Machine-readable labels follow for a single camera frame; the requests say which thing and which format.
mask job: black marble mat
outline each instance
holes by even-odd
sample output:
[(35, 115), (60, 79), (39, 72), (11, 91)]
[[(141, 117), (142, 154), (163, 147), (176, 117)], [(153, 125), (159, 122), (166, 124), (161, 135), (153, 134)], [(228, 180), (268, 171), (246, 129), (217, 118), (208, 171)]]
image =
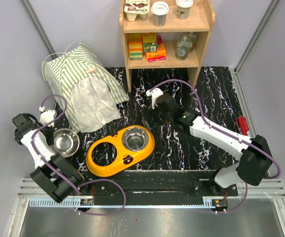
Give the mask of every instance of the black marble mat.
[[(124, 68), (107, 68), (127, 91)], [(142, 125), (140, 109), (146, 106), (145, 92), (166, 79), (188, 80), (186, 69), (148, 69), (133, 70), (132, 92), (130, 100), (117, 105), (121, 119), (114, 120), (101, 129), (91, 133), (79, 133), (80, 148), (68, 161), (79, 170), (87, 170), (85, 156), (90, 145), (98, 139), (133, 124)], [(182, 106), (193, 108), (199, 112), (194, 94), (186, 85), (171, 82), (160, 86), (160, 89), (170, 93)], [(233, 86), (228, 68), (203, 67), (196, 85), (197, 93), (202, 101), (204, 113), (213, 122), (230, 130), (235, 130), (235, 120), (242, 116), (239, 101)], [(55, 126), (69, 127), (65, 117)], [(231, 155), (215, 145), (199, 139), (178, 133), (170, 125), (163, 125), (152, 130), (156, 140), (153, 154), (129, 169), (149, 170), (194, 170), (220, 169), (233, 164)], [(108, 165), (114, 160), (116, 151), (112, 147), (101, 146), (94, 150), (94, 161), (99, 165)]]

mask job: yogurt cup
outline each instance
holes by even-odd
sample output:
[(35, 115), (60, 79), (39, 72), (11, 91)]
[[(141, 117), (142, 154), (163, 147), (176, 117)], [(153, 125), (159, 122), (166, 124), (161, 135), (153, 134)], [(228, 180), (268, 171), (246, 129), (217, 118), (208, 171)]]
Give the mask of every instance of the yogurt cup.
[(127, 16), (127, 20), (128, 21), (135, 21), (135, 19), (137, 18), (137, 15), (136, 13), (128, 13), (126, 12), (126, 16)]
[(181, 20), (187, 19), (191, 6), (194, 4), (193, 0), (176, 0), (177, 18)]
[(148, 14), (139, 14), (139, 16), (140, 16), (142, 19), (147, 19), (147, 18), (148, 18)]
[(153, 13), (153, 24), (157, 27), (165, 25), (166, 15), (168, 13), (168, 5), (164, 1), (156, 1), (151, 8)]
[(135, 21), (137, 15), (142, 19), (148, 18), (150, 0), (126, 0), (124, 12), (128, 21)]

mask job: glass bottle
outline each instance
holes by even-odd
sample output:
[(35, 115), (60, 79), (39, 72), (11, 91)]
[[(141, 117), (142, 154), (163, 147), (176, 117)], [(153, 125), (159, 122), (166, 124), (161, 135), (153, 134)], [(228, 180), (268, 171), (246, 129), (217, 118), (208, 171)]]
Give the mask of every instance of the glass bottle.
[(191, 37), (191, 47), (190, 47), (190, 53), (191, 53), (195, 48), (195, 42), (197, 39), (197, 34), (194, 32), (189, 32), (189, 35)]
[(188, 32), (185, 32), (177, 41), (177, 48), (175, 52), (175, 57), (178, 60), (185, 60), (188, 56), (188, 51), (191, 47), (191, 37)]

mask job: white label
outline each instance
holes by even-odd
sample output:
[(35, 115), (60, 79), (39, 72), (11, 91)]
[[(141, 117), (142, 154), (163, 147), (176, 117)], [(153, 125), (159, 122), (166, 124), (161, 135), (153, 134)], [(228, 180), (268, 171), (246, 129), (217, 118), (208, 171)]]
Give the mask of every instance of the white label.
[(177, 48), (176, 54), (177, 54), (179, 57), (183, 57), (183, 56), (185, 56), (185, 54), (186, 54), (186, 50), (184, 50), (184, 49), (182, 49), (182, 48)]

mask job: purple tube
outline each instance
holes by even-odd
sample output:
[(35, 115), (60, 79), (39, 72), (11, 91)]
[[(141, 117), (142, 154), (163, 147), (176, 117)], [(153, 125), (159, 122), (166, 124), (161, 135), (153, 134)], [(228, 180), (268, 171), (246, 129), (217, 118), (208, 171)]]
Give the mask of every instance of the purple tube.
[[(35, 152), (37, 153), (37, 155), (40, 156), (40, 158), (41, 158), (42, 161), (45, 163), (45, 165), (47, 165), (54, 173), (56, 173), (59, 177), (61, 177), (64, 181), (66, 181), (66, 182), (74, 189), (74, 191), (75, 191), (78, 195), (80, 195), (80, 191), (79, 191), (79, 189), (77, 188), (77, 186), (75, 186), (67, 177), (65, 177), (63, 174), (61, 174), (56, 168), (54, 168), (54, 167), (42, 156), (42, 154), (39, 152), (38, 148), (37, 148), (36, 145), (35, 145), (34, 138), (35, 138), (35, 136), (37, 135), (37, 133), (40, 132), (41, 130), (43, 130), (43, 129), (44, 129), (45, 127), (47, 127), (48, 125), (50, 125), (50, 124), (52, 124), (53, 122), (57, 121), (59, 118), (61, 118), (61, 117), (64, 115), (64, 113), (66, 112), (66, 110), (67, 110), (68, 103), (67, 103), (66, 99), (64, 99), (61, 95), (50, 95), (50, 96), (46, 97), (46, 98), (42, 101), (41, 107), (43, 107), (45, 101), (46, 101), (47, 99), (51, 98), (51, 97), (58, 97), (58, 98), (61, 98), (61, 99), (64, 101), (64, 109), (63, 109), (63, 111), (61, 112), (61, 114), (59, 114), (59, 116), (56, 117), (54, 120), (52, 120), (52, 121), (46, 123), (45, 125), (43, 125), (43, 126), (37, 128), (37, 130), (36, 130), (36, 131), (33, 133), (33, 135), (32, 135), (31, 144), (32, 144), (33, 149), (35, 150)], [(112, 181), (112, 180), (109, 180), (109, 179), (96, 179), (96, 180), (92, 180), (92, 181), (85, 182), (85, 183), (81, 184), (80, 187), (82, 187), (82, 186), (84, 186), (84, 185), (87, 185), (87, 184), (91, 184), (91, 183), (95, 183), (95, 182), (102, 182), (102, 181), (110, 182), (110, 183), (116, 185), (116, 186), (120, 189), (120, 191), (121, 191), (121, 193), (122, 193), (122, 195), (123, 195), (123, 205), (122, 205), (121, 209), (119, 209), (118, 211), (116, 211), (116, 212), (114, 212), (114, 213), (110, 213), (110, 214), (87, 213), (87, 212), (80, 211), (81, 213), (86, 214), (86, 215), (95, 215), (95, 216), (111, 216), (111, 215), (115, 215), (115, 214), (120, 213), (120, 212), (124, 209), (124, 207), (125, 207), (125, 205), (126, 205), (126, 195), (125, 195), (125, 193), (124, 193), (124, 190), (121, 188), (121, 186), (120, 186), (119, 184), (117, 184), (116, 182), (114, 182), (114, 181)]]
[[(196, 92), (196, 90), (192, 87), (192, 85), (190, 85), (189, 83), (187, 83), (186, 81), (183, 81), (183, 80), (179, 80), (179, 79), (168, 79), (168, 80), (165, 80), (165, 81), (162, 81), (161, 83), (157, 84), (156, 86), (154, 86), (153, 88), (150, 89), (150, 91), (154, 90), (155, 88), (159, 87), (160, 85), (163, 85), (167, 82), (171, 82), (171, 81), (177, 81), (177, 82), (180, 82), (180, 83), (183, 83), (185, 85), (187, 85), (188, 87), (190, 87), (190, 89), (194, 92), (195, 96), (196, 96), (196, 99), (197, 99), (197, 102), (198, 102), (198, 106), (199, 106), (199, 109), (200, 109), (200, 113), (201, 113), (201, 116), (202, 116), (202, 119), (203, 121), (208, 125), (210, 126), (210, 123), (206, 120), (205, 118), (205, 114), (203, 112), (203, 108), (202, 108), (202, 104), (201, 104), (201, 100)], [(218, 132), (221, 132), (231, 138), (233, 138), (234, 140), (239, 140), (238, 137), (235, 137), (233, 136), (232, 134), (229, 134), (228, 132), (226, 131), (223, 131), (221, 129), (219, 129), (218, 127), (215, 127), (215, 126), (211, 126), (213, 129), (217, 130)], [(241, 141), (242, 143), (252, 147), (253, 149), (257, 150), (258, 152), (260, 152), (261, 154), (263, 154), (266, 158), (268, 158), (277, 168), (277, 174), (272, 176), (272, 177), (268, 177), (267, 179), (275, 179), (275, 178), (278, 178), (279, 175), (281, 174), (281, 167), (280, 165), (277, 163), (277, 161), (271, 157), (269, 154), (267, 154), (266, 152), (264, 152), (263, 150), (261, 150), (260, 148), (256, 147), (255, 145), (249, 143), (249, 142), (246, 142), (244, 140)], [(245, 194), (244, 194), (244, 198), (242, 199), (242, 202), (237, 206), (235, 207), (234, 209), (232, 210), (229, 210), (227, 212), (234, 212), (236, 210), (238, 210), (245, 202), (246, 200), (246, 197), (247, 197), (247, 183), (245, 183)]]

